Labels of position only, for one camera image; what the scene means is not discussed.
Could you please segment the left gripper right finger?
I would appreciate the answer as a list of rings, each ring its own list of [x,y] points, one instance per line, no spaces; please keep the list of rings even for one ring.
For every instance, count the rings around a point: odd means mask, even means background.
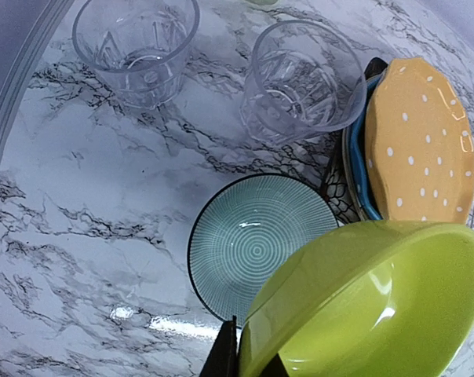
[[[258,377],[287,377],[287,370],[278,353],[269,357],[258,368]]]

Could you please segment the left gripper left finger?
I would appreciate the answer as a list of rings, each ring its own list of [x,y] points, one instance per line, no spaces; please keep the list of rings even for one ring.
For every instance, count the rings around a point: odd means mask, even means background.
[[[236,316],[226,320],[210,350],[200,377],[235,377],[238,370]]]

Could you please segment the lime green bowl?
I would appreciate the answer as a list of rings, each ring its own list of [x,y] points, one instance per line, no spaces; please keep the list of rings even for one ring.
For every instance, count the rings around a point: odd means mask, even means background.
[[[360,221],[294,252],[248,312],[239,374],[439,376],[474,325],[474,231]]]

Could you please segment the white patterned bowl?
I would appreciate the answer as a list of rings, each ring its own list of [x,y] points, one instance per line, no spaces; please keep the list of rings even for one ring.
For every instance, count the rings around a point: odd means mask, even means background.
[[[321,195],[296,178],[240,178],[206,203],[191,229],[194,292],[216,318],[242,327],[266,280],[295,251],[338,226]]]

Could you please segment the black floral square plate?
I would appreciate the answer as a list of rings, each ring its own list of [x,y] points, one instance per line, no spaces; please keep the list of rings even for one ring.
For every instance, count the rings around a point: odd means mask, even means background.
[[[320,195],[333,211],[335,218],[343,225],[362,221],[356,213],[356,207],[348,190],[345,169],[342,160],[342,132],[335,133],[337,140],[330,161],[320,185]],[[363,157],[365,152],[365,126]]]

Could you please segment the blue polka dot plate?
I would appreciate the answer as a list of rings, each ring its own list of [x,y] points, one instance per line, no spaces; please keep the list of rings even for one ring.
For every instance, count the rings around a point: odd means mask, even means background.
[[[382,219],[374,201],[363,157],[366,109],[380,78],[381,74],[377,74],[367,80],[365,108],[359,118],[342,132],[342,160],[345,178],[355,204],[356,213],[362,221]]]

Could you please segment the orange polka dot plate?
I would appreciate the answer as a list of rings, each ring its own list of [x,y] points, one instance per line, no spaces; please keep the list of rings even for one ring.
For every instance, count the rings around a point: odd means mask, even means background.
[[[392,60],[366,110],[365,162],[386,220],[465,224],[474,198],[467,113],[421,57]]]

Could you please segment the clear glass blue flower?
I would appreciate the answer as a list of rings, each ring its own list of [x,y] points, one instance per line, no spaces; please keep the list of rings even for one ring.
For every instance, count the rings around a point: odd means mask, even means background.
[[[363,67],[339,33],[287,20],[258,36],[240,114],[253,139],[284,145],[352,125],[366,95]]]

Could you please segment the clear glass red flower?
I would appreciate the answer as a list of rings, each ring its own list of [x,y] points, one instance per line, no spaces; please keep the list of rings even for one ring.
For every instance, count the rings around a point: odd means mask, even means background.
[[[199,21],[196,0],[92,0],[77,13],[72,42],[121,103],[153,109],[179,93]]]

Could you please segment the pale green mug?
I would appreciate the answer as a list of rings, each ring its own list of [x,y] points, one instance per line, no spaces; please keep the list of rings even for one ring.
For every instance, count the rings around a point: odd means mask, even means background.
[[[265,6],[265,5],[274,5],[275,3],[277,3],[278,0],[247,0],[247,1],[254,5]]]

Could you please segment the left aluminium frame post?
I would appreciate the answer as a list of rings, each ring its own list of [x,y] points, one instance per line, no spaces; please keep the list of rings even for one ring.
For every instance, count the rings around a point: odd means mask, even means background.
[[[69,0],[0,1],[0,165],[27,85]]]

